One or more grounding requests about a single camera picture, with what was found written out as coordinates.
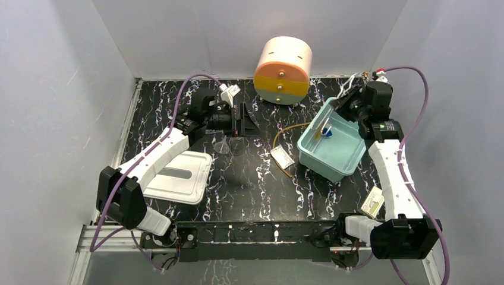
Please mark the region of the blue plastic clamp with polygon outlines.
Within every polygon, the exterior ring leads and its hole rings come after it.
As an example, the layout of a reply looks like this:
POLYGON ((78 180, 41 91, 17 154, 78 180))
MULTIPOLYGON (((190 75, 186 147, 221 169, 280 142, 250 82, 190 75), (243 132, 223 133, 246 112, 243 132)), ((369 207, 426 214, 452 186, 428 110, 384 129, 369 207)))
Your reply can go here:
POLYGON ((331 137, 332 136, 331 127, 324 127, 324 128, 322 128, 320 134, 321 134, 322 137, 331 137))

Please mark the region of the small white sachet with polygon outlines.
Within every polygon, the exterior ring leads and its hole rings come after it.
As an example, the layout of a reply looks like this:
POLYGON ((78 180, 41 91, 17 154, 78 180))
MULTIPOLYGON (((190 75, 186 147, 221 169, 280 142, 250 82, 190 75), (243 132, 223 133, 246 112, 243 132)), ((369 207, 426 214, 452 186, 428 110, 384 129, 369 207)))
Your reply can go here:
POLYGON ((276 147, 272 148, 270 150, 270 154, 282 170, 287 169, 295 163, 292 157, 284 150, 281 145, 277 145, 276 147))

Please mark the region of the metal scissors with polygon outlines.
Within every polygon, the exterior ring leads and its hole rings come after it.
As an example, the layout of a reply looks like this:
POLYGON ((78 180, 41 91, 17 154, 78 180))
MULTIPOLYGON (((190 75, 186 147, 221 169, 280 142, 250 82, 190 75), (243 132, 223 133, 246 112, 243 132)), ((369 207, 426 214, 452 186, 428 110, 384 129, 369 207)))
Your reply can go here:
POLYGON ((365 83, 365 74, 363 72, 356 72, 352 74, 341 86, 340 91, 336 95, 336 102, 340 103, 343 99, 348 97, 353 91, 361 91, 365 83))

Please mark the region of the test tube brush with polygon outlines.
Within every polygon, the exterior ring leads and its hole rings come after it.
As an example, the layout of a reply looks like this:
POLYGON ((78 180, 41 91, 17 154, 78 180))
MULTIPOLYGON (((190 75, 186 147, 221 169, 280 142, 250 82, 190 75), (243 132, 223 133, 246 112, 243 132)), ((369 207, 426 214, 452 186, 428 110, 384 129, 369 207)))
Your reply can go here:
POLYGON ((315 140, 320 140, 323 137, 322 130, 318 129, 315 131, 313 138, 315 140))

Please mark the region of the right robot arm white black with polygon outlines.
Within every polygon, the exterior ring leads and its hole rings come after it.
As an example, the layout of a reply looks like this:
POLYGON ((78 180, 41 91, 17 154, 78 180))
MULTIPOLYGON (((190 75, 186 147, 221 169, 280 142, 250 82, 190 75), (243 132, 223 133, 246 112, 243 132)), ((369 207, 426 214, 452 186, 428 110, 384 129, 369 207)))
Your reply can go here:
POLYGON ((342 214, 338 221, 344 235, 365 242, 377 259, 424 259, 438 241, 436 230, 442 225, 430 218, 410 191, 414 184, 400 149, 404 133, 389 117, 392 94, 389 83, 371 81, 338 101, 337 114, 358 124, 385 201, 384 221, 357 214, 342 214))

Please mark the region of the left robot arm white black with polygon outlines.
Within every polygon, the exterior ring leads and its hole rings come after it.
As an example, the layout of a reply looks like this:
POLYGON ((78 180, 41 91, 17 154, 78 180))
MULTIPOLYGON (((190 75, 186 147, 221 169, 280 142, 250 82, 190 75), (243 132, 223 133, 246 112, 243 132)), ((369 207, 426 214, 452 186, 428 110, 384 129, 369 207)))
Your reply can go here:
POLYGON ((237 104, 240 88, 221 84, 220 100, 208 88, 198 89, 187 107, 177 108, 170 125, 144 150, 117 168, 106 166, 99 175, 96 208, 127 230, 139 229, 168 236, 174 222, 144 203, 148 184, 173 159, 187 151, 207 130, 229 137, 257 135, 257 124, 245 103, 237 104))

